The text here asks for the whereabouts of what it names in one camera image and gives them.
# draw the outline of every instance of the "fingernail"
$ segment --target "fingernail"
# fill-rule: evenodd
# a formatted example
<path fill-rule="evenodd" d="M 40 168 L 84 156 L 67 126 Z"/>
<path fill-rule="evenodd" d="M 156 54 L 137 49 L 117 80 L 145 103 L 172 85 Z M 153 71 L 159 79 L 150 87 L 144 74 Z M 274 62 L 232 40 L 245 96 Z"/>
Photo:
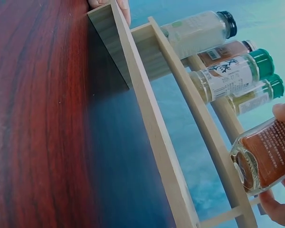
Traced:
<path fill-rule="evenodd" d="M 283 108 L 283 104 L 275 104 L 272 110 L 273 112 L 278 112 L 281 108 Z"/>

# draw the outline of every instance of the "wooden spice rack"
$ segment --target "wooden spice rack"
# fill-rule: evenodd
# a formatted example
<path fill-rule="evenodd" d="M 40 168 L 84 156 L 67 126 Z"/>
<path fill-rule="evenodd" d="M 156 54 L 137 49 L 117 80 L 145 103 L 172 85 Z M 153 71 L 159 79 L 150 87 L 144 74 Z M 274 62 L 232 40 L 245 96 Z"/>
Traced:
<path fill-rule="evenodd" d="M 156 160 L 167 199 L 178 228 L 210 228 L 236 219 L 239 228 L 256 228 L 252 201 L 242 187 L 223 139 L 186 67 L 205 68 L 198 56 L 180 61 L 155 20 L 129 29 L 115 0 L 88 12 L 102 41 L 129 87 L 133 87 Z M 150 81 L 172 73 L 205 141 L 232 207 L 206 221 L 200 221 L 189 194 L 179 161 Z M 231 143 L 243 132 L 225 98 L 211 103 Z"/>

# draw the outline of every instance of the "barcode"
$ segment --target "barcode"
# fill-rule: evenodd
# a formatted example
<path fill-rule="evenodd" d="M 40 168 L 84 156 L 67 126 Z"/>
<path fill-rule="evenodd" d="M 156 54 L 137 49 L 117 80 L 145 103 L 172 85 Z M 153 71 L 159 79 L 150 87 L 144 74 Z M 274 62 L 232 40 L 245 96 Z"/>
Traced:
<path fill-rule="evenodd" d="M 225 96 L 226 95 L 226 87 L 224 86 L 224 87 L 221 87 L 219 89 L 214 90 L 213 94 L 214 94 L 215 99 L 218 99 L 222 96 Z"/>
<path fill-rule="evenodd" d="M 210 51 L 207 51 L 207 54 L 210 56 L 212 60 L 216 60 L 220 58 L 219 53 L 216 51 L 216 49 L 212 49 Z"/>

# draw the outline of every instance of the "spice jar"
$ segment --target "spice jar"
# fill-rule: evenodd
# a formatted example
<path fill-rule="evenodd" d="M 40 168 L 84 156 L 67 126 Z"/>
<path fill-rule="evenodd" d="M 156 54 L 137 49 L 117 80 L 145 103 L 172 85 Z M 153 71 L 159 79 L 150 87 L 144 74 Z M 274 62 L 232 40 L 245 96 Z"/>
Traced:
<path fill-rule="evenodd" d="M 234 112 L 241 115 L 283 95 L 283 81 L 279 75 L 274 74 L 259 81 L 255 87 L 249 90 L 227 96 L 227 100 Z"/>
<path fill-rule="evenodd" d="M 228 11 L 206 11 L 161 27 L 180 59 L 225 43 L 237 34 Z"/>
<path fill-rule="evenodd" d="M 242 42 L 234 40 L 208 51 L 198 53 L 198 56 L 205 66 L 209 67 L 236 56 L 255 51 L 256 49 L 256 45 L 251 40 L 244 40 Z"/>
<path fill-rule="evenodd" d="M 275 118 L 240 135 L 231 159 L 249 196 L 285 178 L 285 123 Z"/>
<path fill-rule="evenodd" d="M 275 66 L 269 53 L 258 49 L 200 71 L 189 73 L 205 103 L 238 93 L 274 73 Z"/>

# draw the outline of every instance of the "spice bottle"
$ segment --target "spice bottle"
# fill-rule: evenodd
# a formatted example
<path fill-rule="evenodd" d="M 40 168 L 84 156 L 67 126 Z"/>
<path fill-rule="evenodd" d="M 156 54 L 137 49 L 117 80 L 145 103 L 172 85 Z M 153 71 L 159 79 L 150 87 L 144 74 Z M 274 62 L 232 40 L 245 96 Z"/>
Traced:
<path fill-rule="evenodd" d="M 279 75 L 274 74 L 249 90 L 227 96 L 227 100 L 234 112 L 241 115 L 283 95 L 283 81 Z"/>
<path fill-rule="evenodd" d="M 237 34 L 228 11 L 206 11 L 161 27 L 180 59 L 225 43 Z"/>
<path fill-rule="evenodd" d="M 200 71 L 189 73 L 205 103 L 238 93 L 274 73 L 275 66 L 269 53 L 258 49 Z"/>
<path fill-rule="evenodd" d="M 256 49 L 256 45 L 251 40 L 244 40 L 242 42 L 234 40 L 208 51 L 198 53 L 198 56 L 205 66 L 209 67 L 236 56 L 255 51 Z"/>
<path fill-rule="evenodd" d="M 230 154 L 248 195 L 268 190 L 285 178 L 285 123 L 273 118 L 243 133 Z"/>

